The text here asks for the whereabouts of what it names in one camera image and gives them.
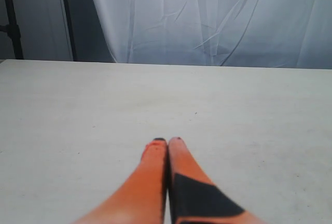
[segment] white table surface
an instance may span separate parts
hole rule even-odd
[[[0,64],[0,223],[77,219],[160,136],[265,221],[332,223],[332,71],[15,60]]]

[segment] white curtain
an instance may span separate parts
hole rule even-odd
[[[94,0],[117,62],[332,68],[332,0]]]

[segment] black metal stand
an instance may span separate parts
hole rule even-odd
[[[6,26],[0,25],[0,32],[6,32],[12,41],[14,54],[16,59],[23,60],[23,51],[21,45],[20,28],[16,22],[16,14],[12,0],[5,0],[9,24]]]

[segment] white backdrop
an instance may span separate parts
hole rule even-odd
[[[117,62],[332,68],[332,0],[94,0]]]

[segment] table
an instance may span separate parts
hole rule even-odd
[[[70,223],[123,183],[151,139],[181,136],[265,221],[330,224],[331,84],[325,70],[6,60],[0,223]]]

